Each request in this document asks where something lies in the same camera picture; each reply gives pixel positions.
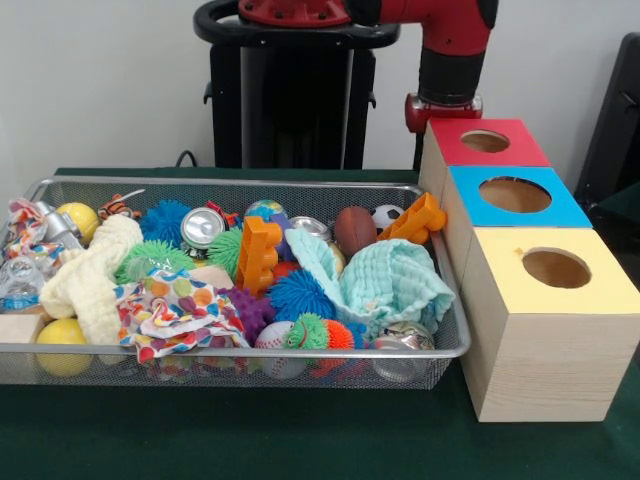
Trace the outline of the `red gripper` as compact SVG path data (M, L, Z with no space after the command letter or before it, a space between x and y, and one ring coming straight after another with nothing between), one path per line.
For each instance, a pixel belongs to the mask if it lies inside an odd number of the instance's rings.
M483 115L483 101L479 94L463 105L445 106L426 102L417 93L410 93L405 100L405 122L408 130L415 134L415 149L413 170L421 169L423 155L423 134L431 118L481 118Z

